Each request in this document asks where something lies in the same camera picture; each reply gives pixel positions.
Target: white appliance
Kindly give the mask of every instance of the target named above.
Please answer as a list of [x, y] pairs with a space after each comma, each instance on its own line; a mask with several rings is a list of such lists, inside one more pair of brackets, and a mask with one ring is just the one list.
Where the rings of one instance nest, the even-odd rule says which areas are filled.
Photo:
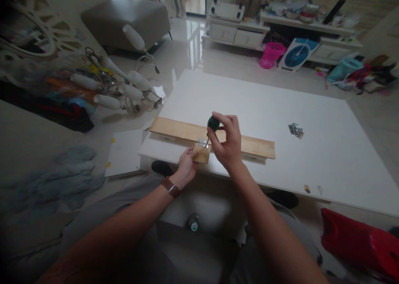
[[295, 38], [277, 67], [297, 71], [312, 55], [319, 43], [309, 39]]
[[244, 10], [245, 6], [242, 3], [236, 5], [234, 3], [213, 0], [209, 16], [215, 19], [240, 23], [244, 15]]

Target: electric fan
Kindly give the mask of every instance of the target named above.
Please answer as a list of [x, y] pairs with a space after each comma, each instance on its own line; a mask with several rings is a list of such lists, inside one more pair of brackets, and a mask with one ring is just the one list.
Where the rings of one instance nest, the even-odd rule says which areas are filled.
[[277, 66], [292, 71], [298, 70], [312, 55], [317, 45], [318, 42], [309, 39], [295, 38]]

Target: brown leather watch strap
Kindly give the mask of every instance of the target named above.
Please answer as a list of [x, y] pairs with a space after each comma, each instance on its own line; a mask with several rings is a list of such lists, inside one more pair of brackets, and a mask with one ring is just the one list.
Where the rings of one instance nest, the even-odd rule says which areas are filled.
[[174, 198], [180, 195], [180, 189], [177, 188], [176, 185], [169, 180], [169, 177], [166, 177], [161, 184], [166, 188], [166, 190], [172, 195]]

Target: white lamp shade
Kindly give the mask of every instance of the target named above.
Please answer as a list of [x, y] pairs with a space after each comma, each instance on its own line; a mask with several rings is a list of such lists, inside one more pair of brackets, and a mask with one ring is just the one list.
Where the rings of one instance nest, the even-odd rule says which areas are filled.
[[116, 74], [121, 75], [123, 78], [128, 78], [128, 76], [123, 73], [114, 63], [113, 61], [106, 56], [101, 57], [101, 60], [99, 60], [99, 64], [103, 66], [104, 68], [111, 70], [115, 72]]
[[84, 87], [85, 89], [97, 90], [99, 87], [99, 83], [97, 81], [80, 74], [72, 74], [70, 80]]
[[143, 98], [143, 92], [134, 86], [121, 84], [118, 86], [119, 92], [131, 100], [140, 101]]
[[93, 98], [95, 103], [100, 104], [108, 109], [120, 109], [121, 102], [118, 99], [115, 99], [110, 96], [105, 95], [95, 95]]
[[128, 76], [128, 79], [131, 80], [138, 89], [148, 91], [151, 88], [148, 80], [140, 73], [133, 70], [128, 73]]
[[126, 24], [122, 30], [133, 47], [140, 51], [145, 49], [143, 38], [137, 33], [137, 31], [133, 29], [133, 27], [131, 27], [129, 24]]

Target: left hand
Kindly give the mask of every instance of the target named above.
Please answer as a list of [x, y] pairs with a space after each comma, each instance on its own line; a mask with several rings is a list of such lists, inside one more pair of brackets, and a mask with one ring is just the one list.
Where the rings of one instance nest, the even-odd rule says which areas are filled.
[[197, 157], [198, 152], [192, 152], [194, 146], [186, 149], [180, 156], [179, 168], [169, 179], [174, 185], [182, 190], [187, 183], [193, 180], [197, 170], [198, 163], [192, 160]]

